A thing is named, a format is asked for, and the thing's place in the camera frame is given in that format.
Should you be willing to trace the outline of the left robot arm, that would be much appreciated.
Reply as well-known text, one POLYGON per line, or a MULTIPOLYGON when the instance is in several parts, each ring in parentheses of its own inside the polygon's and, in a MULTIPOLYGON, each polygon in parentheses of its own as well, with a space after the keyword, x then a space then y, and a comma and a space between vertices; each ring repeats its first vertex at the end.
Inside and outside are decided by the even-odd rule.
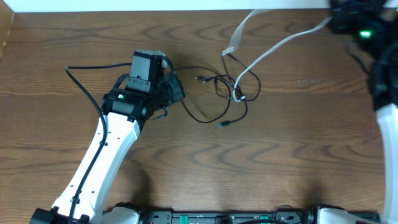
POLYGON ((157 110, 184 99, 183 86, 168 56, 161 51, 136 50, 131 71, 121 75, 102 104, 93 140, 69 185, 50 210, 38 208, 31 223, 144 223, 133 208, 105 212, 105 202, 121 163, 144 124, 157 110))

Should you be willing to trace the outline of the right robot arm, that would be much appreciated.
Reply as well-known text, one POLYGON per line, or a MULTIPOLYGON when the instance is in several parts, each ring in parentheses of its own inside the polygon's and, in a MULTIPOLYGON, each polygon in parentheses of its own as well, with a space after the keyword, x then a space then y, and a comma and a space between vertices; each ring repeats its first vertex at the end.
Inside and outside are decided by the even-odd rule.
POLYGON ((368 76, 368 90, 384 148, 386 191, 381 223, 397 223, 397 19, 382 13, 385 1, 329 0, 328 27, 350 35, 373 58, 370 70, 353 58, 368 76))

